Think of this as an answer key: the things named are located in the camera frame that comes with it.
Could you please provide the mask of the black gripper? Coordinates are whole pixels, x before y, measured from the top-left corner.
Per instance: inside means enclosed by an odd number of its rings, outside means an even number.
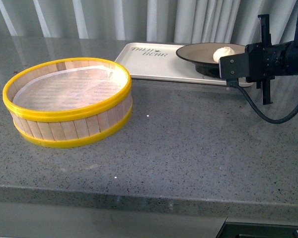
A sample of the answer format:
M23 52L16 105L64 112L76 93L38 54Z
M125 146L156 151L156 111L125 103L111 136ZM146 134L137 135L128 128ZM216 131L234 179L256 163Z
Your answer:
M286 67L286 53L293 42L264 46L271 44L269 14L258 15L261 43L246 45L245 52L249 57L249 75L246 81L256 82L256 88L261 90L263 105L271 104L271 80L275 76L288 76L291 73Z

